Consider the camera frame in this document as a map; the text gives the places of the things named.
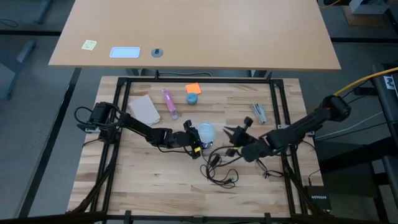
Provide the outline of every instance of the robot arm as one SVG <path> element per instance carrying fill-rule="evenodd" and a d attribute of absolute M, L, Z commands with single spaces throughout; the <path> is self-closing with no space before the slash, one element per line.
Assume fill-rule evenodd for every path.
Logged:
<path fill-rule="evenodd" d="M 119 117 L 115 123 L 110 123 L 109 116 L 116 111 L 119 113 Z M 101 102 L 95 104 L 88 121 L 78 124 L 78 127 L 83 131 L 87 128 L 98 128 L 100 130 L 99 138 L 110 144 L 114 144 L 118 140 L 118 128 L 127 128 L 144 137 L 148 143 L 155 147 L 173 149 L 190 146 L 192 149 L 190 155 L 193 159 L 196 159 L 200 157 L 200 153 L 195 152 L 195 149 L 200 147 L 201 141 L 198 131 L 191 125 L 191 121 L 188 120 L 183 125 L 185 132 L 177 131 L 175 133 L 169 128 L 151 128 L 128 113 L 119 110 L 116 105 Z"/>
<path fill-rule="evenodd" d="M 242 146 L 242 156 L 248 162 L 260 157 L 274 156 L 285 150 L 289 145 L 298 144 L 310 131 L 317 131 L 325 121 L 343 121 L 351 112 L 351 107 L 339 96 L 326 97 L 321 105 L 312 113 L 298 120 L 284 129 L 276 129 L 255 138 L 246 133 L 252 123 L 250 118 L 245 119 L 245 128 L 227 128 L 233 131 L 229 136 L 230 143 Z"/>

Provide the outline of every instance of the wire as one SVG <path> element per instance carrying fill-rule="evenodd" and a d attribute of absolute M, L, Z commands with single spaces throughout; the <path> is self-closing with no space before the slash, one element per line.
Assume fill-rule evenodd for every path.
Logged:
<path fill-rule="evenodd" d="M 308 176 L 308 184 L 310 184 L 310 186 L 312 186 L 312 184 L 311 184 L 311 175 L 312 175 L 312 174 L 316 174 L 316 173 L 319 172 L 320 170 L 321 170 L 321 169 L 318 169 L 317 171 L 311 173 L 311 174 Z"/>
<path fill-rule="evenodd" d="M 341 0 L 337 0 L 337 1 L 333 2 L 333 3 L 331 3 L 331 4 L 328 5 L 328 6 L 319 6 L 319 8 L 320 8 L 320 9 L 326 9 L 326 8 L 329 8 L 330 6 L 334 6 L 335 4 L 339 3 L 340 1 L 341 1 Z"/>
<path fill-rule="evenodd" d="M 264 171 L 264 173 L 262 174 L 264 176 L 264 178 L 268 178 L 270 176 L 273 177 L 283 177 L 284 174 L 282 172 L 276 171 L 276 170 L 269 170 L 266 165 L 261 162 L 260 159 L 256 159 L 256 164 Z"/>
<path fill-rule="evenodd" d="M 367 128 L 362 128 L 362 129 L 358 129 L 358 130 L 351 131 L 351 132 L 348 132 L 348 133 L 340 134 L 340 135 L 338 135 L 338 136 L 333 136 L 333 137 L 330 137 L 330 138 L 322 139 L 322 140 L 319 140 L 319 141 L 317 141 L 317 142 L 326 141 L 326 140 L 334 139 L 334 138 L 338 138 L 338 137 L 341 137 L 341 136 L 344 136 L 344 135 L 347 135 L 347 134 L 352 134 L 352 133 L 355 133 L 355 132 L 358 132 L 358 131 L 363 131 L 363 130 L 366 130 L 366 129 L 369 129 L 369 128 L 373 128 L 373 127 L 377 127 L 377 126 L 380 126 L 380 125 L 382 125 L 382 124 L 387 124 L 387 123 L 388 123 L 388 122 L 383 122 L 383 123 L 380 123 L 380 124 L 375 124 L 375 125 L 369 126 L 369 127 L 367 127 Z"/>
<path fill-rule="evenodd" d="M 361 87 L 362 85 L 364 85 L 365 83 L 367 83 L 369 80 L 366 80 L 365 82 L 362 82 L 361 84 L 359 84 L 357 87 Z M 347 92 L 344 96 L 342 96 L 342 98 L 344 99 L 346 96 L 348 96 L 350 93 L 354 92 L 354 90 L 351 90 L 349 92 Z"/>
<path fill-rule="evenodd" d="M 306 144 L 308 144 L 308 145 L 310 145 L 310 146 L 313 148 L 313 150 L 316 151 L 315 146 L 313 146 L 311 143 L 309 143 L 309 142 L 307 142 L 307 141 L 304 141 L 304 140 L 303 140 L 303 142 L 306 143 Z"/>
<path fill-rule="evenodd" d="M 368 80 L 370 78 L 377 77 L 377 76 L 384 75 L 384 74 L 391 73 L 391 72 L 396 72 L 396 71 L 398 71 L 398 67 L 395 67 L 395 68 L 392 68 L 392 69 L 388 69 L 388 70 L 385 70 L 385 71 L 382 71 L 382 72 L 373 73 L 372 75 L 368 75 L 366 77 L 360 78 L 359 80 L 356 80 L 355 82 L 350 83 L 349 85 L 346 85 L 344 88 L 342 88 L 339 91 L 337 91 L 334 95 L 338 96 L 342 92 L 348 90 L 349 88 L 357 85 L 360 82 L 366 81 L 366 80 Z"/>
<path fill-rule="evenodd" d="M 155 137 L 152 136 L 151 138 L 152 138 L 153 142 L 156 142 Z M 183 148 L 184 148 L 184 151 L 176 151 L 176 150 L 163 151 L 163 150 L 160 149 L 160 147 L 159 147 L 158 144 L 156 144 L 156 147 L 157 147 L 157 149 L 158 149 L 160 152 L 164 152 L 164 153 L 166 153 L 166 152 L 178 152 L 178 153 L 187 153 L 188 155 L 190 155 L 190 154 L 188 153 L 187 149 L 185 148 L 185 146 L 183 147 Z"/>
<path fill-rule="evenodd" d="M 10 19 L 0 18 L 0 23 L 4 24 L 5 26 L 11 27 L 11 28 L 16 28 L 19 26 L 19 24 L 16 21 L 13 21 Z"/>
<path fill-rule="evenodd" d="M 357 127 L 358 125 L 362 124 L 363 122 L 369 121 L 370 119 L 372 119 L 372 118 L 374 118 L 375 116 L 377 116 L 377 115 L 379 115 L 379 114 L 382 114 L 382 113 L 383 113 L 383 111 L 380 111 L 380 112 L 378 112 L 377 114 L 374 114 L 374 115 L 372 115 L 372 116 L 370 116 L 370 117 L 368 117 L 368 118 L 366 118 L 366 119 L 364 119 L 364 120 L 362 120 L 362 121 L 360 121 L 360 122 L 358 122 L 358 123 L 352 125 L 351 127 L 348 127 L 348 128 L 345 128 L 345 129 L 342 129 L 342 130 L 339 130 L 339 131 L 335 131 L 335 132 L 332 132 L 332 133 L 329 133 L 329 134 L 324 134 L 324 135 L 322 135 L 322 136 L 316 137 L 315 139 L 320 139 L 320 138 L 323 138 L 323 137 L 326 137 L 326 136 L 330 136 L 330 135 L 332 135 L 332 134 L 337 134 L 337 133 L 341 133 L 341 132 L 343 132 L 343 131 L 350 130 L 351 128 L 355 128 L 355 127 Z"/>
<path fill-rule="evenodd" d="M 355 101 L 357 101 L 357 100 L 359 100 L 359 99 L 361 99 L 361 98 L 364 98 L 365 96 L 369 96 L 371 93 L 373 93 L 373 92 L 375 92 L 375 91 L 376 91 L 376 89 L 373 89 L 372 91 L 367 92 L 365 95 L 360 96 L 360 97 L 358 97 L 358 98 L 356 98 L 356 99 L 351 100 L 351 101 L 348 102 L 347 104 L 353 103 L 353 102 L 355 102 Z"/>
<path fill-rule="evenodd" d="M 171 75 L 186 75 L 186 76 L 190 76 L 190 75 L 208 75 L 210 77 L 213 77 L 213 75 L 210 72 L 193 72 L 193 73 L 181 73 L 181 72 L 159 72 L 159 75 L 166 75 L 166 74 L 171 74 Z"/>
<path fill-rule="evenodd" d="M 226 189 L 231 189 L 231 188 L 235 187 L 235 183 L 239 180 L 238 172 L 236 171 L 236 169 L 230 169 L 226 173 L 226 175 L 225 175 L 225 177 L 223 179 L 217 180 L 217 179 L 214 179 L 214 176 L 216 175 L 215 169 L 217 167 L 223 167 L 223 166 L 226 166 L 228 164 L 231 164 L 231 163 L 237 161 L 238 159 L 242 158 L 242 156 L 239 156 L 239 157 L 233 159 L 232 161 L 229 161 L 229 162 L 226 162 L 226 163 L 223 164 L 223 160 L 222 160 L 221 156 L 219 154 L 216 154 L 215 152 L 219 151 L 220 149 L 226 149 L 226 148 L 231 148 L 231 147 L 233 147 L 233 146 L 221 146 L 221 147 L 216 148 L 215 150 L 213 150 L 210 153 L 208 160 L 206 160 L 205 157 L 203 157 L 203 159 L 205 160 L 206 164 L 202 164 L 200 166 L 200 172 L 201 172 L 201 174 L 204 177 L 206 177 L 208 180 L 212 181 L 214 184 L 219 185 L 220 187 L 223 187 L 223 188 L 226 188 Z M 219 161 L 215 165 L 211 165 L 211 163 L 213 162 L 213 160 L 212 160 L 213 156 L 219 158 Z M 228 178 L 229 174 L 231 172 L 235 173 L 236 179 L 234 179 L 232 177 Z"/>
<path fill-rule="evenodd" d="M 75 120 L 77 120 L 80 124 L 88 124 L 88 123 L 86 123 L 86 122 L 82 122 L 81 120 L 79 120 L 79 119 L 77 118 L 77 111 L 79 111 L 80 109 L 88 110 L 90 113 L 92 113 L 93 111 L 90 110 L 89 108 L 85 107 L 85 106 L 79 106 L 78 108 L 76 108 L 76 110 L 75 110 L 75 112 L 74 112 L 74 114 L 73 114 L 73 116 L 75 117 Z"/>
<path fill-rule="evenodd" d="M 98 138 L 98 139 L 94 139 L 94 140 L 85 142 L 85 143 L 82 145 L 82 147 L 85 147 L 87 144 L 92 143 L 92 142 L 95 142 L 95 141 L 99 141 L 99 140 L 101 140 L 101 138 Z"/>

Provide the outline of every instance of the wooden table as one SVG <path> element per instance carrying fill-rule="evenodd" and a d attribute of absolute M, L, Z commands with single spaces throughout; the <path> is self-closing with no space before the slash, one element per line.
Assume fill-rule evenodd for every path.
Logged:
<path fill-rule="evenodd" d="M 117 79 L 102 78 L 96 102 L 112 102 Z M 294 122 L 306 115 L 299 80 L 284 79 L 284 85 L 290 117 Z M 128 101 L 145 94 L 150 96 L 162 118 L 161 122 L 153 125 L 154 128 L 165 127 L 179 131 L 187 119 L 192 120 L 194 126 L 212 123 L 218 132 L 213 149 L 230 145 L 222 132 L 223 126 L 243 125 L 246 116 L 256 120 L 251 109 L 253 102 L 264 105 L 267 123 L 260 125 L 254 122 L 248 133 L 260 136 L 275 128 L 269 85 L 201 83 L 200 86 L 202 94 L 197 105 L 186 104 L 185 83 L 134 82 Z M 171 91 L 180 115 L 177 120 L 170 117 L 161 95 L 163 88 Z M 97 134 L 88 134 L 86 141 L 96 137 Z M 306 141 L 313 144 L 310 138 L 306 138 Z M 83 148 L 68 209 L 75 208 L 94 186 L 102 146 L 102 142 L 94 142 Z M 317 155 L 308 144 L 300 144 L 297 154 L 303 182 L 307 183 L 308 175 L 319 169 Z M 280 157 L 267 157 L 262 161 L 268 169 L 282 170 Z M 125 129 L 108 214 L 123 215 L 125 210 L 131 210 L 134 215 L 263 217 L 264 212 L 269 212 L 272 217 L 290 217 L 283 178 L 264 179 L 255 163 L 241 159 L 216 171 L 217 177 L 224 177 L 230 168 L 235 168 L 239 173 L 236 187 L 224 189 L 202 176 L 199 170 L 202 164 L 202 158 L 192 160 L 186 154 L 161 153 L 144 138 Z M 320 172 L 312 175 L 312 184 L 323 185 Z M 295 188 L 294 197 L 299 212 Z M 103 191 L 99 198 L 98 207 L 101 208 Z"/>
<path fill-rule="evenodd" d="M 93 50 L 83 50 L 95 40 Z M 139 58 L 110 58 L 140 47 Z M 164 54 L 154 58 L 153 49 Z M 76 0 L 50 65 L 339 70 L 314 0 Z"/>

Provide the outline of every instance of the sticky note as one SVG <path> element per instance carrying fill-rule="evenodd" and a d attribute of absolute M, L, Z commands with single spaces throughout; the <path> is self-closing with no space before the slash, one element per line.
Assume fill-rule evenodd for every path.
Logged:
<path fill-rule="evenodd" d="M 95 40 L 86 40 L 86 42 L 81 46 L 83 50 L 93 50 L 95 48 L 95 45 L 97 44 L 97 41 Z"/>
<path fill-rule="evenodd" d="M 196 94 L 201 93 L 199 83 L 192 83 L 185 85 L 185 88 L 187 89 L 187 93 L 196 93 Z"/>

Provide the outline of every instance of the blue object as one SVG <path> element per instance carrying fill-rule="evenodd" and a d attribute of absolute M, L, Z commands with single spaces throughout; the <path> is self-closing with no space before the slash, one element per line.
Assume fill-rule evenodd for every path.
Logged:
<path fill-rule="evenodd" d="M 195 105 L 198 101 L 198 95 L 196 93 L 188 93 L 187 102 L 188 104 Z"/>

